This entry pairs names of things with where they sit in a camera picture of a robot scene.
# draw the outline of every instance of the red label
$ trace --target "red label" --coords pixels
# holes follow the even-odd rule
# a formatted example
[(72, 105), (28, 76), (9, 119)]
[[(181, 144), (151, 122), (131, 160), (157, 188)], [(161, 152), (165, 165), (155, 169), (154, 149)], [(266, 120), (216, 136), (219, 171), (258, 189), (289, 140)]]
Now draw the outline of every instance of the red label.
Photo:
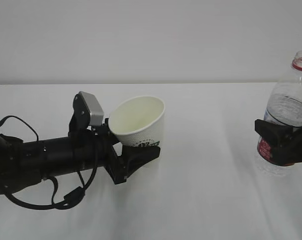
[(271, 146), (262, 138), (257, 146), (257, 150), (259, 154), (265, 158), (267, 161), (271, 160)]

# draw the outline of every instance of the printed logo on cup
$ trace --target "printed logo on cup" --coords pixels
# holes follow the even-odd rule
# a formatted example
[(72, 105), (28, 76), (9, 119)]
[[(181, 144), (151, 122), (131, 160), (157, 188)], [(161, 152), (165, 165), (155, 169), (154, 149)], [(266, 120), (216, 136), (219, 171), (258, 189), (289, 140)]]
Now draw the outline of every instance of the printed logo on cup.
[(147, 140), (139, 141), (135, 143), (133, 146), (144, 148), (144, 147), (159, 146), (159, 145), (160, 145), (160, 141), (154, 142), (151, 139), (147, 139)]

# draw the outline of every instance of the cup rim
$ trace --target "cup rim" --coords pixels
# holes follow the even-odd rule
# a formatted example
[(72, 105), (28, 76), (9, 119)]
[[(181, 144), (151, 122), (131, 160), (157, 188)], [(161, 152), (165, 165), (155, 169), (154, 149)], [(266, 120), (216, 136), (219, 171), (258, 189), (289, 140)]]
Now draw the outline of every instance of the cup rim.
[(116, 132), (112, 131), (112, 129), (111, 129), (111, 127), (110, 127), (110, 121), (109, 121), (109, 128), (110, 128), (111, 132), (112, 132), (114, 135), (116, 135), (116, 136), (118, 136), (118, 135), (119, 135), (119, 136), (128, 136), (128, 135), (132, 135), (132, 134), (135, 134), (135, 133), (137, 134), (137, 133), (139, 133), (139, 132), (141, 132), (141, 131), (143, 131), (143, 130), (149, 128), (151, 125), (153, 125), (154, 123), (156, 123), (156, 122), (164, 115), (166, 106), (165, 106), (164, 101), (163, 101), (161, 98), (159, 98), (159, 97), (157, 97), (157, 96), (152, 96), (152, 95), (139, 95), (139, 96), (131, 97), (131, 98), (129, 98), (129, 99), (123, 101), (122, 103), (120, 103), (120, 104), (115, 108), (115, 110), (112, 111), (112, 112), (110, 113), (109, 120), (110, 120), (110, 118), (112, 117), (112, 114), (113, 114), (120, 106), (122, 106), (123, 104), (125, 104), (125, 103), (127, 103), (127, 102), (129, 102), (129, 101), (131, 101), (131, 100), (134, 100), (134, 99), (145, 98), (145, 97), (147, 97), (147, 98), (150, 98), (150, 97), (151, 97), (151, 98), (154, 98), (154, 99), (157, 99), (157, 100), (161, 101), (161, 103), (163, 104), (163, 110), (162, 110), (161, 114), (160, 114), (155, 120), (153, 120), (151, 123), (149, 123), (148, 125), (146, 125), (146, 126), (140, 128), (140, 129), (138, 129), (138, 130), (134, 130), (134, 131), (126, 132), (126, 133), (116, 133)]

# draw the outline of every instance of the black cable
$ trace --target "black cable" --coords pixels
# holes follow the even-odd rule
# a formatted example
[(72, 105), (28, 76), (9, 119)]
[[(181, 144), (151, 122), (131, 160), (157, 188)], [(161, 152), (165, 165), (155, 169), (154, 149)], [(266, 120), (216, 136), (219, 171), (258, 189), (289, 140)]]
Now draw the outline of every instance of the black cable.
[(21, 118), (19, 118), (18, 116), (14, 116), (14, 115), (9, 115), (9, 116), (5, 116), (4, 118), (2, 118), (0, 120), (0, 127), (5, 123), (5, 121), (9, 118), (15, 118), (18, 119), (19, 121), (21, 121), (22, 123), (24, 123), (36, 136), (36, 141), (39, 141), (39, 135), (36, 133), (36, 131), (28, 124), (26, 123), (24, 120), (22, 120)]
[[(20, 120), (22, 123), (24, 123), (26, 126), (29, 127), (29, 129), (31, 129), (34, 134), (36, 135), (36, 141), (39, 141), (39, 137), (38, 134), (36, 133), (36, 131), (28, 124), (26, 123), (24, 120), (22, 120), (21, 118), (17, 117), (17, 116), (6, 116), (4, 117), (2, 120), (0, 120), (0, 127), (5, 123), (5, 121), (8, 118), (15, 118)], [(81, 172), (79, 170), (77, 170), (78, 176), (81, 180), (81, 183), (83, 185), (83, 187), (78, 187), (76, 189), (74, 189), (73, 191), (71, 191), (70, 193), (68, 193), (67, 195), (64, 196), (64, 200), (58, 203), (54, 202), (54, 197), (55, 194), (58, 190), (58, 181), (55, 177), (53, 176), (48, 176), (47, 179), (51, 180), (54, 186), (54, 190), (53, 190), (53, 194), (51, 197), (51, 204), (50, 205), (36, 205), (36, 204), (30, 204), (30, 203), (26, 203), (24, 201), (21, 201), (19, 199), (17, 199), (15, 196), (12, 195), (12, 193), (10, 193), (10, 191), (8, 191), (7, 187), (3, 184), (3, 182), (0, 179), (0, 189), (2, 190), (3, 194), (7, 197), (7, 199), (9, 199), (12, 203), (23, 207), (23, 208), (27, 208), (27, 209), (31, 209), (31, 210), (51, 210), (51, 209), (58, 209), (58, 210), (66, 210), (66, 209), (70, 209), (76, 205), (78, 205), (84, 195), (85, 195), (85, 190), (88, 189), (88, 187), (91, 185), (91, 183), (93, 182), (93, 179), (96, 175), (96, 171), (97, 171), (97, 167), (98, 167), (98, 154), (97, 154), (97, 148), (96, 148), (96, 142), (95, 142), (95, 135), (94, 133), (92, 133), (91, 135), (92, 137), (92, 147), (93, 147), (93, 160), (94, 160), (94, 167), (93, 170), (91, 172), (91, 175), (87, 181), (87, 183), (84, 183), (84, 179), (83, 176), (81, 174)]]

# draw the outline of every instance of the white wall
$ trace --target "white wall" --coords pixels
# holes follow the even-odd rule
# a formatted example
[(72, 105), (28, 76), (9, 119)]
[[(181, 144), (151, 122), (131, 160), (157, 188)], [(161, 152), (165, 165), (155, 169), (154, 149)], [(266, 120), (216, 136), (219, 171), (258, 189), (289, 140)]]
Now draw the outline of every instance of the white wall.
[(0, 0), (0, 84), (274, 81), (302, 0)]

